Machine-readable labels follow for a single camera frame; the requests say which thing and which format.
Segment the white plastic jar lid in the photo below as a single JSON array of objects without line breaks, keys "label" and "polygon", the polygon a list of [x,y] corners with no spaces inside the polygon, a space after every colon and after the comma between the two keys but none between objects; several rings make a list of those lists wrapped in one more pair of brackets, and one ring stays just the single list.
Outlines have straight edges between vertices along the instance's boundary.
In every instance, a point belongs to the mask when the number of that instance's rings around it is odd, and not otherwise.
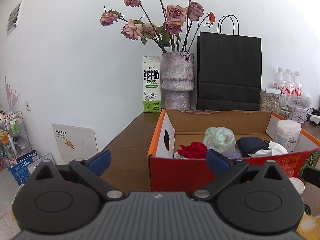
[{"label": "white plastic jar lid", "polygon": [[186,159],[186,157],[180,155],[178,152],[175,152],[173,156],[174,156],[174,159]]},{"label": "white plastic jar lid", "polygon": [[291,183],[293,184],[293,186],[295,187],[295,189],[297,190],[297,192],[302,195],[304,190],[305,190],[305,185],[304,183],[295,177],[291,177],[289,178],[289,180],[291,181]]}]

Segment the pastel tie-dye plush ball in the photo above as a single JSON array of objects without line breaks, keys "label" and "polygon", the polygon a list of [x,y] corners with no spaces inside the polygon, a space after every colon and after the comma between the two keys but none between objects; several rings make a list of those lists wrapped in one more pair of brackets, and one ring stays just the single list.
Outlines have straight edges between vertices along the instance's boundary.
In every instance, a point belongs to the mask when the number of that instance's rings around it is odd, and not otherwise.
[{"label": "pastel tie-dye plush ball", "polygon": [[206,130],[202,142],[209,150],[230,158],[236,145],[236,139],[232,130],[225,127],[210,127]]}]

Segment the red fabric rose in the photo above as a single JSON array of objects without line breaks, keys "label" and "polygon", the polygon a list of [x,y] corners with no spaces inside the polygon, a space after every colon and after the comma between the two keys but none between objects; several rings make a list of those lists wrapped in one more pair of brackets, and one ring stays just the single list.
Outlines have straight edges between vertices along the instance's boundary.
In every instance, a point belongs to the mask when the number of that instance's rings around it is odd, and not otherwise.
[{"label": "red fabric rose", "polygon": [[203,143],[193,141],[189,146],[181,145],[177,152],[187,159],[205,159],[208,148]]}]

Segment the yellow white plush toy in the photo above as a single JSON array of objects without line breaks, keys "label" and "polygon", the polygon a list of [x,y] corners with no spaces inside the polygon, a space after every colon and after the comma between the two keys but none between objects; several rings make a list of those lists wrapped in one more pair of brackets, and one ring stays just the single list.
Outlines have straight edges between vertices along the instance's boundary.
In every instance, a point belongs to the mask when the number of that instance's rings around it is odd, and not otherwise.
[{"label": "yellow white plush toy", "polygon": [[320,240],[320,215],[303,215],[296,230],[304,239]]}]

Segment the white plastic jar with label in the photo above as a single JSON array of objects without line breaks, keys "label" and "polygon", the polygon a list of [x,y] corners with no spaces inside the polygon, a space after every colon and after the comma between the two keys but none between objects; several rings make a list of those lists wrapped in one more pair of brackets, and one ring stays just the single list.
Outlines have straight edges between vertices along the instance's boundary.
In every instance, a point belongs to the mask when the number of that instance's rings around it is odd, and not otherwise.
[{"label": "white plastic jar with label", "polygon": [[302,124],[293,120],[279,120],[273,137],[274,142],[286,148],[288,153],[293,153],[297,146]]}]

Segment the purple patterned cloth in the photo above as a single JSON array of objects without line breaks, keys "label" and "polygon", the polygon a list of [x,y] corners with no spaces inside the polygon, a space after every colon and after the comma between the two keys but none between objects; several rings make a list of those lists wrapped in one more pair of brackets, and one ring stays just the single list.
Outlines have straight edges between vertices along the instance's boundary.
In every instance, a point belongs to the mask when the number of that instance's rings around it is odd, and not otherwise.
[{"label": "purple patterned cloth", "polygon": [[239,148],[235,148],[231,155],[229,156],[229,159],[241,159],[242,158],[242,151]]}]

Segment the dark navy pouch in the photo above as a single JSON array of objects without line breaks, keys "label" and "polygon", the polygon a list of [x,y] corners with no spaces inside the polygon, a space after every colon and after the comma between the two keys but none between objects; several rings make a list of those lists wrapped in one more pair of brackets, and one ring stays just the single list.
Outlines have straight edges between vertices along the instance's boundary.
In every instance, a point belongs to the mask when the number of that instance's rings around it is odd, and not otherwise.
[{"label": "dark navy pouch", "polygon": [[250,154],[256,154],[259,150],[268,150],[268,144],[259,137],[241,137],[236,141],[236,145],[242,152],[244,158]]}]

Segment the clear drinking glass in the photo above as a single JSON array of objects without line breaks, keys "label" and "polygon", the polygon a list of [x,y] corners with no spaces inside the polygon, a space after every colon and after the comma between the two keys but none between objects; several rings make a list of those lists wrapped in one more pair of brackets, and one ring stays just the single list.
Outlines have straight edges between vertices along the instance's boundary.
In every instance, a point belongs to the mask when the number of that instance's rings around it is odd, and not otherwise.
[{"label": "clear drinking glass", "polygon": [[279,97],[279,114],[288,119],[292,120],[293,115],[296,111],[296,106],[300,102],[300,97],[295,94],[280,94]]}]

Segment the clear jar with seeds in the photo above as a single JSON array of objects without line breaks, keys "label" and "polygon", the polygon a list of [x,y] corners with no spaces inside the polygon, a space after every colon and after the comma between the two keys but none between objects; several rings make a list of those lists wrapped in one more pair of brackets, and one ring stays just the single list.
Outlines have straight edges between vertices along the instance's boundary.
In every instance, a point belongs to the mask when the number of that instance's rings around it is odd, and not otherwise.
[{"label": "clear jar with seeds", "polygon": [[280,90],[275,88],[263,87],[260,92],[261,112],[276,112],[278,109]]}]

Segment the red label water bottle right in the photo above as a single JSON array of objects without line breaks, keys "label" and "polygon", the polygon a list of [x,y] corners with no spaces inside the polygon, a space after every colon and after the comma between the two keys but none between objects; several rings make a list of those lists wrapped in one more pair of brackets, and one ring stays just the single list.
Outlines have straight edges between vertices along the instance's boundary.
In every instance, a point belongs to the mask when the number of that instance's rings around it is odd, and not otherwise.
[{"label": "red label water bottle right", "polygon": [[302,95],[302,80],[301,80],[301,77],[300,77],[300,73],[298,71],[295,71],[295,74],[294,74],[294,94],[295,96],[297,97],[301,97]]}]

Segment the red label water bottle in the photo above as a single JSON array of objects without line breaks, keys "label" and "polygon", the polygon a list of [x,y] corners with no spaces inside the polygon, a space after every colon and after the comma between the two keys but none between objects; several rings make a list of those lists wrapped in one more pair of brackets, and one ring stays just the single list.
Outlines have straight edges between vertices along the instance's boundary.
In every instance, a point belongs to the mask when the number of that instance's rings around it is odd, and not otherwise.
[{"label": "red label water bottle", "polygon": [[292,71],[290,69],[286,69],[286,93],[289,95],[293,95],[295,90],[295,82],[292,76]]},{"label": "red label water bottle", "polygon": [[295,71],[295,74],[294,74],[294,94],[295,96],[297,97],[301,97],[302,95],[302,80],[301,80],[301,77],[300,77],[300,73],[298,71]]},{"label": "red label water bottle", "polygon": [[281,94],[285,94],[286,92],[286,76],[284,74],[284,69],[281,67],[278,67],[278,72],[273,82],[273,88],[280,90]]}]

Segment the red label water bottle left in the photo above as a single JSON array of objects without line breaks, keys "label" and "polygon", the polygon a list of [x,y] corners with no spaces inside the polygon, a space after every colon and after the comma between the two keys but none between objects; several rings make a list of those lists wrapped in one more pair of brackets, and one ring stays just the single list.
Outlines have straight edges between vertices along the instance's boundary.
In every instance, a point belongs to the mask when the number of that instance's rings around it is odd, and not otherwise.
[{"label": "red label water bottle left", "polygon": [[280,90],[281,94],[285,94],[286,92],[286,76],[284,74],[284,69],[281,67],[278,67],[278,72],[273,82],[273,88]]}]

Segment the black paper shopping bag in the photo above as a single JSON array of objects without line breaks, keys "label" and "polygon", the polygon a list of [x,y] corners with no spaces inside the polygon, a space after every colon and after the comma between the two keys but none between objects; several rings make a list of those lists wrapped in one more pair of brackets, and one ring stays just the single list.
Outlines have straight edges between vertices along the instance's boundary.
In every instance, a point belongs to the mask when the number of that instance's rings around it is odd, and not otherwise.
[{"label": "black paper shopping bag", "polygon": [[258,111],[261,77],[261,39],[241,36],[236,16],[222,16],[216,33],[197,37],[198,110]]}]

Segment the green white milk carton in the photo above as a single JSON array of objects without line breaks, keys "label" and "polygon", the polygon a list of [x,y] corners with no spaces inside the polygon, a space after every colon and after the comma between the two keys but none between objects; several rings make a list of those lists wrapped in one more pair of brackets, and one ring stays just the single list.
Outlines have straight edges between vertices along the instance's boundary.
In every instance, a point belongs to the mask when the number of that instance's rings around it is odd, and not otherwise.
[{"label": "green white milk carton", "polygon": [[143,111],[161,111],[161,64],[159,56],[143,56]]}]

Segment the wall poster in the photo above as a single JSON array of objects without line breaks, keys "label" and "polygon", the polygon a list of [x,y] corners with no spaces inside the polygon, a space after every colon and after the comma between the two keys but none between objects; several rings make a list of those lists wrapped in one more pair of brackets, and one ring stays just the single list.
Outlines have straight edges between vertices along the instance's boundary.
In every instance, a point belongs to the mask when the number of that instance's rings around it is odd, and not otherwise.
[{"label": "wall poster", "polygon": [[12,10],[12,12],[9,15],[8,18],[8,24],[7,24],[7,35],[9,36],[14,29],[18,26],[18,19],[19,19],[19,13],[21,10],[21,7],[23,5],[23,0],[21,0],[16,7]]}]

